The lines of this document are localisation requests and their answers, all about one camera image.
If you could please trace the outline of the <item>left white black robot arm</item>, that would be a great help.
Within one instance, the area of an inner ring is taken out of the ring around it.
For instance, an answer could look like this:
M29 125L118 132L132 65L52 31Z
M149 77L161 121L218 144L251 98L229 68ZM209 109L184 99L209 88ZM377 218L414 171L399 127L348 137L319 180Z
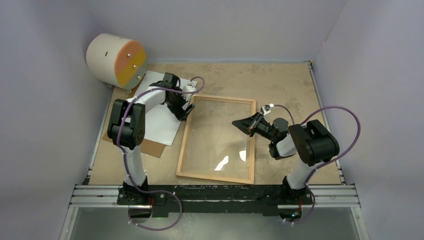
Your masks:
M120 149L123 158L125 178L120 193L123 199L142 205L153 194L141 154L146 114L158 105L166 105L177 120L186 121L195 108L194 104L189 104L189 98L199 91L191 82L181 87L180 78L167 72L162 80L150 84L139 95L113 102L107 136Z

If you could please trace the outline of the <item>glossy printed photo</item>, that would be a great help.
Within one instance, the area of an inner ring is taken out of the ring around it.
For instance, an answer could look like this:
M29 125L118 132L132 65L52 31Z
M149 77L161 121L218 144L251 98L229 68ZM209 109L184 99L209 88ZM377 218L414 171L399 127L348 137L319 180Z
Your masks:
M151 86L152 83L161 81L164 73L147 71L141 81L134 98L137 104L144 104L145 109L145 139L171 146L182 121L170 112L165 101L165 91L168 89ZM180 88L188 80L180 79Z

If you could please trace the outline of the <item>brown cardboard backing board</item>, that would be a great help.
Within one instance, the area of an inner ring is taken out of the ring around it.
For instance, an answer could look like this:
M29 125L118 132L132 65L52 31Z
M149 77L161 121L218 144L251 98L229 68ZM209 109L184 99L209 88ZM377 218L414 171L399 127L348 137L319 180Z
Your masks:
M140 153L147 154L155 158L160 158L164 149L165 149L164 144L154 142L148 139L144 139L138 148Z

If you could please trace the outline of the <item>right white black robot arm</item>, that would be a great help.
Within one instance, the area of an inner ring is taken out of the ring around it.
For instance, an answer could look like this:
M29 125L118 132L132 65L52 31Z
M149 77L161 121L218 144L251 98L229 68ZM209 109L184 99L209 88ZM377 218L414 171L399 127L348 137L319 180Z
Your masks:
M295 168L284 177L280 187L280 196L288 204L306 192L309 175L317 164L328 163L340 152L338 141L319 120L309 121L306 125L289 125L287 120L278 117L269 123L262 113L257 112L231 124L249 137L259 134L269 140L269 153L275 160L298 155Z

